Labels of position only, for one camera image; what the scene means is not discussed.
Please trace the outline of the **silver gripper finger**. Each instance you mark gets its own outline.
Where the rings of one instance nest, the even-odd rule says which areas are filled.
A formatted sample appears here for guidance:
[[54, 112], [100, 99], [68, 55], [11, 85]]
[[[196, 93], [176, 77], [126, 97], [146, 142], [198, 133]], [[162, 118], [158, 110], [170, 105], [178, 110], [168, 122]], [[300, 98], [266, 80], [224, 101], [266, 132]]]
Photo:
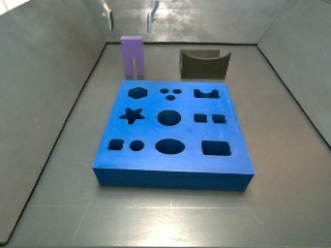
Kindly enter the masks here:
[[101, 0], [101, 3], [102, 3], [102, 9], [104, 9], [104, 16], [106, 18], [108, 29], [110, 31], [112, 28], [113, 28], [113, 23], [112, 23], [113, 22], [112, 9], [106, 5], [106, 1], [105, 0]]
[[152, 23], [154, 21], [154, 14], [158, 8], [158, 0], [150, 0], [150, 10], [145, 16], [145, 29], [146, 33], [150, 32]]

